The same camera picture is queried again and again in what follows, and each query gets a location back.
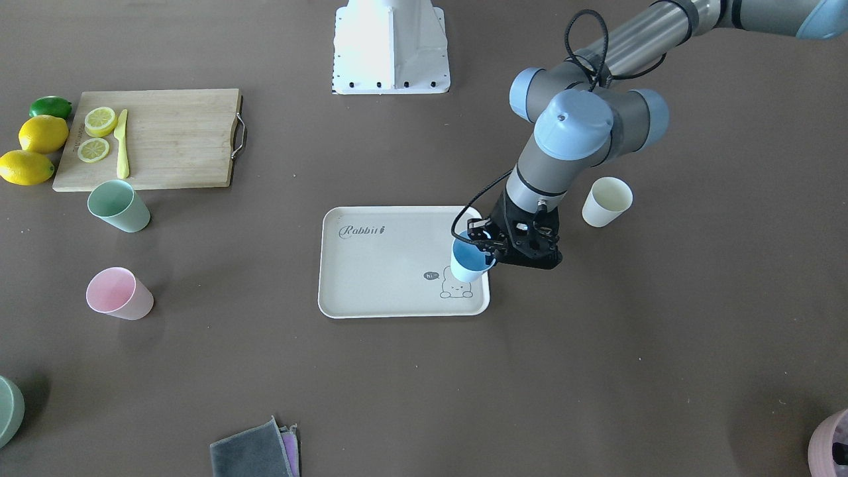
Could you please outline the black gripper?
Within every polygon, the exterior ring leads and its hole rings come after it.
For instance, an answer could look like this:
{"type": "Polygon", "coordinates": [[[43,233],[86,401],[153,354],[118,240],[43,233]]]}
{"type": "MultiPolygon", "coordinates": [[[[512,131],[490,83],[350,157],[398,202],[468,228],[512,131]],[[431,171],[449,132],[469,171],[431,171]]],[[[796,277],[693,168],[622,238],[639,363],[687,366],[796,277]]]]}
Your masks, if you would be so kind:
{"type": "Polygon", "coordinates": [[[498,264],[550,270],[562,260],[559,242],[559,211],[538,203],[527,212],[503,191],[493,211],[483,221],[469,219],[472,240],[480,250],[493,252],[498,264]]]}

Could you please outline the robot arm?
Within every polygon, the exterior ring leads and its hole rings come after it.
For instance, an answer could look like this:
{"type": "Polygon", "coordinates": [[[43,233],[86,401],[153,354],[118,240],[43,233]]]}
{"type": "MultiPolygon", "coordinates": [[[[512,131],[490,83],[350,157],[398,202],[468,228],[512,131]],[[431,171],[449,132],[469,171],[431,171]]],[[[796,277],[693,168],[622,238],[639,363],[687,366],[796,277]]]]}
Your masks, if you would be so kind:
{"type": "Polygon", "coordinates": [[[715,28],[808,40],[846,31],[845,1],[655,1],[645,12],[578,50],[550,70],[529,68],[511,85],[511,108],[533,124],[505,190],[485,218],[454,233],[454,271],[496,264],[549,270],[561,259],[558,207],[590,167],[654,144],[669,124],[655,91],[612,91],[615,81],[643,76],[668,51],[715,28]]]}

